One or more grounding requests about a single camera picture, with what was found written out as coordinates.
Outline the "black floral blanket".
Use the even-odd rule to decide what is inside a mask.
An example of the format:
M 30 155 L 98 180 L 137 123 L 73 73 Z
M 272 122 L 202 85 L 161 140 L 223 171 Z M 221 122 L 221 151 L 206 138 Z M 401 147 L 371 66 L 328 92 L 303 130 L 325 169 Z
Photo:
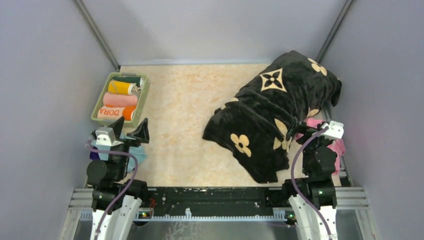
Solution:
M 275 183 L 289 168 L 290 128 L 338 104 L 342 81 L 315 60 L 283 53 L 216 109 L 202 137 L 231 151 L 259 184 Z

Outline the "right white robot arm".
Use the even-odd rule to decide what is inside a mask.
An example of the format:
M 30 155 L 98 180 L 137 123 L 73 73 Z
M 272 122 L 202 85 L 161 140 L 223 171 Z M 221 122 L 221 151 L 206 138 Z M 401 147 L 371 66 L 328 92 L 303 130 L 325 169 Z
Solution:
M 283 184 L 281 199 L 291 206 L 301 240 L 336 240 L 337 197 L 332 175 L 337 153 L 329 148 L 343 136 L 343 124 L 323 121 L 317 127 L 297 123 L 290 134 L 299 138 L 300 148 Z

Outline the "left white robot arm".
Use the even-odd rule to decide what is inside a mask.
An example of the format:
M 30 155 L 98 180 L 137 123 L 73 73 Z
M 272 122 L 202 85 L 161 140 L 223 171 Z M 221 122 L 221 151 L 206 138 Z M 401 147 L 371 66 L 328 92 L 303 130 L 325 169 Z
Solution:
M 149 203 L 145 181 L 137 180 L 139 159 L 131 148 L 148 144 L 147 118 L 122 136 L 125 119 L 93 131 L 85 147 L 91 153 L 106 154 L 107 160 L 93 160 L 86 169 L 92 191 L 92 240 L 126 240 L 139 207 Z

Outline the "light blue towel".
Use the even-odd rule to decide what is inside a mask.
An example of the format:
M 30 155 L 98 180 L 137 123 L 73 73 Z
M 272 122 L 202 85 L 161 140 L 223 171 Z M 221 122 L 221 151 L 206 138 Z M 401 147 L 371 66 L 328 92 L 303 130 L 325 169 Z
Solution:
M 111 148 L 110 146 L 98 145 L 96 143 L 96 141 L 92 142 L 92 146 L 93 146 L 94 149 L 101 150 L 101 151 L 109 151 L 110 148 Z M 129 153 L 134 155 L 137 158 L 137 162 L 139 164 L 141 164 L 147 158 L 147 155 L 144 151 L 144 148 L 141 145 L 137 146 L 137 147 L 131 146 L 129 148 Z M 89 158 L 91 160 L 107 161 L 108 158 L 109 158 L 109 155 L 107 153 L 91 152 L 90 155 L 89 155 Z M 128 168 L 128 170 L 127 170 L 128 172 L 133 171 L 133 169 L 135 168 L 134 159 L 131 158 L 131 157 L 129 158 L 127 168 Z

